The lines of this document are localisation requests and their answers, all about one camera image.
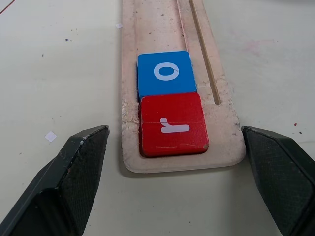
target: white table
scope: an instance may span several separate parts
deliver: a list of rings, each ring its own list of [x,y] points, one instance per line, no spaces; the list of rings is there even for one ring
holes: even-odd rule
[[[292,137],[314,158],[315,2],[205,6],[241,125]],[[156,175],[125,169],[120,21],[118,0],[16,0],[0,15],[0,221],[69,136],[108,124],[85,236],[281,235],[247,160]],[[52,143],[44,138],[49,131],[58,136]]]

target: stain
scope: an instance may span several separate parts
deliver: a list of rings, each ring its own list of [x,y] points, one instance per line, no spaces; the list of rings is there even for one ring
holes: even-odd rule
[[[269,43],[274,43],[275,41],[273,39],[267,39],[267,40],[258,40],[258,41],[250,41],[246,43],[245,48],[243,48],[242,51],[244,52],[250,52],[254,54],[255,56],[259,57],[260,56],[260,46],[269,44]]]
[[[202,146],[203,149],[208,150],[209,144],[205,144],[204,146]]]
[[[235,30],[230,30],[230,34],[234,37],[234,38],[239,38],[239,33],[235,32]]]

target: paper scrap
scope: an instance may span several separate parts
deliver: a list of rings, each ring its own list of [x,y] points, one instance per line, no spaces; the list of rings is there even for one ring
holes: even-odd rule
[[[118,29],[120,29],[121,27],[123,27],[123,24],[122,23],[118,23],[118,24],[115,24],[116,25],[116,27],[118,28]]]
[[[45,138],[51,143],[55,138],[57,138],[57,135],[50,131]]]

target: wooden block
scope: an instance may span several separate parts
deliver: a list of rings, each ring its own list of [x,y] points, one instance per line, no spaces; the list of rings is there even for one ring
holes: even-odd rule
[[[141,54],[138,57],[138,92],[140,99],[196,92],[188,52]]]
[[[198,93],[144,97],[141,137],[148,157],[205,152],[209,140]]]
[[[246,153],[218,50],[202,0],[123,0],[122,151],[137,173],[237,164]],[[188,51],[210,147],[203,154],[145,158],[139,152],[136,63],[139,54]]]

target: wooden board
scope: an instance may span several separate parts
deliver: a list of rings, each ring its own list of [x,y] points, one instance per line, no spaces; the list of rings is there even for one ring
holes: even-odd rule
[[[122,149],[126,167],[155,173],[237,164],[246,153],[202,0],[123,0]],[[142,53],[188,51],[209,135],[198,155],[145,158],[139,151],[136,63]]]

